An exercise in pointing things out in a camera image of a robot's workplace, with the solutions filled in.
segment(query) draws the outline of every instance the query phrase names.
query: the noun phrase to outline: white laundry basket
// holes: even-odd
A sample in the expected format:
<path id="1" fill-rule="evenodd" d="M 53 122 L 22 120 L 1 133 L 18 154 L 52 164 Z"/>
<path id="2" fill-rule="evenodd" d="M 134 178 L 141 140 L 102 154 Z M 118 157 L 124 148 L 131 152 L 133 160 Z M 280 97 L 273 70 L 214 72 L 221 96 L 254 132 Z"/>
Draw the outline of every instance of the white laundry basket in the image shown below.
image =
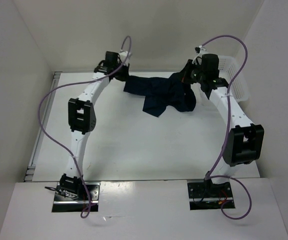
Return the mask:
<path id="1" fill-rule="evenodd" d="M 239 70 L 240 66 L 237 65 L 235 58 L 231 56 L 219 55 L 219 76 L 225 78 L 228 83 L 232 80 L 236 72 Z M 246 101 L 249 98 L 249 91 L 246 85 L 246 81 L 243 76 L 243 71 L 241 71 L 231 87 L 231 93 L 237 102 Z"/>

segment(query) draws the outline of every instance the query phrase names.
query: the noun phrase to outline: wall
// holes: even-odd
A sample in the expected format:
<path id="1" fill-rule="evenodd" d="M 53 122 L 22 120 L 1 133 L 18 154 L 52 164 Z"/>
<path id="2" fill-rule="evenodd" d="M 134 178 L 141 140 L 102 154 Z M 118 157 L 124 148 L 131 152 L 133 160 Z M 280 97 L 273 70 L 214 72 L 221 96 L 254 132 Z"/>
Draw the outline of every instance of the wall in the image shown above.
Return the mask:
<path id="1" fill-rule="evenodd" d="M 244 37 L 262 0 L 14 0 L 54 71 L 93 70 L 133 38 L 132 70 L 178 70 L 206 40 Z M 236 54 L 229 39 L 212 43 Z"/>
<path id="2" fill-rule="evenodd" d="M 38 131 L 37 105 L 52 73 L 12 1 L 0 0 L 0 230 Z"/>
<path id="3" fill-rule="evenodd" d="M 249 59 L 243 74 L 251 94 L 245 110 L 264 126 L 258 166 L 271 180 L 288 231 L 288 0 L 266 0 L 245 43 Z"/>

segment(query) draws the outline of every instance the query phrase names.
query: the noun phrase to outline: basket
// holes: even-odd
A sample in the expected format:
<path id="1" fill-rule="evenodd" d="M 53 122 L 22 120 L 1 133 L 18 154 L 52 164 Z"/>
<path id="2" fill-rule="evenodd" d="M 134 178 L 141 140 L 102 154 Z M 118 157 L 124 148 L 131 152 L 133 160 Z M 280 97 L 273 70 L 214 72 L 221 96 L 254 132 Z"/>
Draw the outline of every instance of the basket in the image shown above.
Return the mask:
<path id="1" fill-rule="evenodd" d="M 225 78 L 229 83 L 236 74 L 236 72 L 239 70 L 240 66 L 237 65 L 235 58 L 231 56 L 219 55 L 218 58 L 219 58 L 219 64 L 218 64 L 219 76 Z M 248 100 L 249 91 L 242 71 L 234 80 L 234 83 L 232 84 L 231 87 L 231 93 L 233 94 L 237 102 Z"/>

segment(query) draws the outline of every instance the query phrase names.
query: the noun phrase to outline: white floor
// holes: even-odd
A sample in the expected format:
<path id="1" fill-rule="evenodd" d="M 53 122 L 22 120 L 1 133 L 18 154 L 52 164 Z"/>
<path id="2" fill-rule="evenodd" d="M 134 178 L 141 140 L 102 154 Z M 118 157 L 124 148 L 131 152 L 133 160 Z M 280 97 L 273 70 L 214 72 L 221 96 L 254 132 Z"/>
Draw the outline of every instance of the white floor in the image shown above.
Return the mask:
<path id="1" fill-rule="evenodd" d="M 143 77 L 169 77 L 170 72 L 135 72 Z M 92 73 L 62 73 L 59 85 L 89 81 Z M 85 85 L 58 90 L 51 108 L 47 132 L 70 146 L 68 100 Z M 91 133 L 84 158 L 87 181 L 134 181 L 202 179 L 213 165 L 224 139 L 225 125 L 215 106 L 201 101 L 193 85 L 197 106 L 178 112 L 169 106 L 159 117 L 142 111 L 144 98 L 123 92 L 124 83 L 112 80 L 95 105 L 97 125 Z M 58 181 L 68 153 L 41 137 L 34 163 L 33 181 Z M 235 175 L 258 178 L 255 162 Z"/>
<path id="2" fill-rule="evenodd" d="M 189 210 L 187 182 L 102 182 L 99 211 L 51 213 L 55 182 L 17 183 L 0 240 L 288 240 L 268 179 L 244 178 L 253 205 L 242 220 L 229 220 L 219 209 Z M 240 216 L 247 195 L 232 182 Z"/>

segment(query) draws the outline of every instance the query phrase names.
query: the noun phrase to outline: black cloth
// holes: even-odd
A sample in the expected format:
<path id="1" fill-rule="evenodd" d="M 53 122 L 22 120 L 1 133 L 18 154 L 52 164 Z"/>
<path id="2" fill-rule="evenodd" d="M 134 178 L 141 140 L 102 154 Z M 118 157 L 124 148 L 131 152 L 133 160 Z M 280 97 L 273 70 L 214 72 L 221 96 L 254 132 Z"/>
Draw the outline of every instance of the black cloth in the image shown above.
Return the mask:
<path id="1" fill-rule="evenodd" d="M 169 78 L 129 76 L 124 92 L 146 96 L 143 111 L 155 117 L 159 117 L 167 106 L 191 112 L 196 106 L 196 98 L 190 84 L 181 82 L 183 75 L 183 72 L 177 72 Z"/>

